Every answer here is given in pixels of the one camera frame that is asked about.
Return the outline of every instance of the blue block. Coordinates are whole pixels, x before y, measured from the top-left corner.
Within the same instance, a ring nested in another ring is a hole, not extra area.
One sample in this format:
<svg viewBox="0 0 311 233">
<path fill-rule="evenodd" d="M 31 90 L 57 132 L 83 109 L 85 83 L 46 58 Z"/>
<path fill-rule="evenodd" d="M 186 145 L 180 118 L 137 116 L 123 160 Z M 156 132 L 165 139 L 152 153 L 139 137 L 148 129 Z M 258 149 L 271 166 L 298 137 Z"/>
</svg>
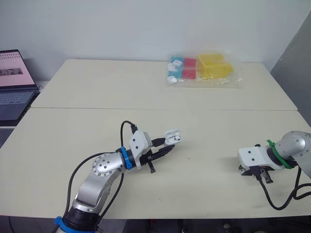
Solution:
<svg viewBox="0 0 311 233">
<path fill-rule="evenodd" d="M 184 64 L 184 58 L 183 57 L 171 57 L 171 63 L 173 63 L 173 61 L 178 60 L 181 61 Z"/>
<path fill-rule="evenodd" d="M 179 70 L 179 71 L 168 71 L 168 76 L 175 76 L 175 78 L 177 79 L 181 79 L 183 70 Z"/>
<path fill-rule="evenodd" d="M 175 78 L 181 79 L 182 73 L 183 73 L 183 67 L 184 67 L 184 58 L 183 57 L 171 57 L 171 63 L 173 63 L 175 60 L 181 61 L 183 64 L 178 69 L 178 71 L 168 71 L 168 76 L 175 76 Z"/>
</svg>

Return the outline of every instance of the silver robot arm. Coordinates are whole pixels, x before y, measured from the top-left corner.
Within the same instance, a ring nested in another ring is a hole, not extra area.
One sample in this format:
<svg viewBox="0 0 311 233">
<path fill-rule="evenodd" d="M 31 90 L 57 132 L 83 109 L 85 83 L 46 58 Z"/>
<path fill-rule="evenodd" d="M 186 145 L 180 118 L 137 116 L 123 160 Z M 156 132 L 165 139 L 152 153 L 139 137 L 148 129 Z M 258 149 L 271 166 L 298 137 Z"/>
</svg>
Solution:
<svg viewBox="0 0 311 233">
<path fill-rule="evenodd" d="M 301 131 L 291 131 L 283 138 L 261 147 L 242 148 L 238 151 L 239 167 L 242 175 L 252 175 L 250 167 L 259 166 L 261 174 L 267 183 L 272 183 L 268 170 L 282 170 L 299 165 L 311 178 L 311 134 Z"/>
<path fill-rule="evenodd" d="M 151 141 L 148 133 L 136 130 L 129 140 L 129 150 L 121 147 L 114 153 L 103 153 L 98 156 L 92 165 L 91 172 L 80 186 L 65 219 L 56 218 L 55 223 L 59 225 L 56 232 L 94 233 L 100 221 L 99 213 L 117 177 L 126 170 L 133 167 L 140 169 L 147 163 L 151 172 L 155 172 L 151 161 L 164 156 L 181 141 L 179 130 L 168 131 L 164 136 L 164 138 Z M 150 150 L 151 147 L 161 145 L 164 147 L 156 153 Z"/>
</svg>

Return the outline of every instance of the green ring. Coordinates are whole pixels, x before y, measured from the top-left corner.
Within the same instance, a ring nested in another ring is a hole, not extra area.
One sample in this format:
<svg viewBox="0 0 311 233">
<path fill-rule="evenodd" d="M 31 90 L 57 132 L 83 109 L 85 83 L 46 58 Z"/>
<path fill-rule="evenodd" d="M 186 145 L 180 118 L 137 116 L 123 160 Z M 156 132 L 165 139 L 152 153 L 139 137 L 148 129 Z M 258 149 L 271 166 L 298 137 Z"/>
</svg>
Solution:
<svg viewBox="0 0 311 233">
<path fill-rule="evenodd" d="M 269 146 L 272 148 L 272 151 L 274 153 L 274 155 L 276 156 L 276 158 L 284 165 L 285 168 L 287 169 L 292 169 L 293 167 L 291 167 L 278 153 L 278 151 L 276 150 L 275 147 L 275 143 L 272 142 L 271 140 L 267 140 L 267 142 L 269 143 Z"/>
</svg>

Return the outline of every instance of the laptop screen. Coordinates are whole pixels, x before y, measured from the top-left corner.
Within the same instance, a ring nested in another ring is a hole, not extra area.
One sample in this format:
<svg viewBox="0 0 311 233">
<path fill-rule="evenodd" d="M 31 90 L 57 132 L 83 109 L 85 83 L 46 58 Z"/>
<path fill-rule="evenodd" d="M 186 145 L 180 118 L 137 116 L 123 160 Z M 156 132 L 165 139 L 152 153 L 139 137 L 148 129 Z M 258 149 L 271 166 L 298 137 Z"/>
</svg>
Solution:
<svg viewBox="0 0 311 233">
<path fill-rule="evenodd" d="M 0 89 L 35 87 L 18 50 L 0 51 Z"/>
</svg>

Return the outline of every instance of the red block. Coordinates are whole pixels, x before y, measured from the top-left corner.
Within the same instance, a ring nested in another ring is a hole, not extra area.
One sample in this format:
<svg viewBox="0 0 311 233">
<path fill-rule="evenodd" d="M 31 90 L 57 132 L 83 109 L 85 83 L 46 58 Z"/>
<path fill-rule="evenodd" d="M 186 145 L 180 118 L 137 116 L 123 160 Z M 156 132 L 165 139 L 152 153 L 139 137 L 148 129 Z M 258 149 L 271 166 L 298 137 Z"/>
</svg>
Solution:
<svg viewBox="0 0 311 233">
<path fill-rule="evenodd" d="M 182 78 L 183 79 L 195 79 L 195 68 L 193 68 L 193 69 L 184 69 Z"/>
<path fill-rule="evenodd" d="M 196 59 L 193 58 L 184 58 L 184 67 L 185 68 L 193 68 L 195 69 Z"/>
</svg>

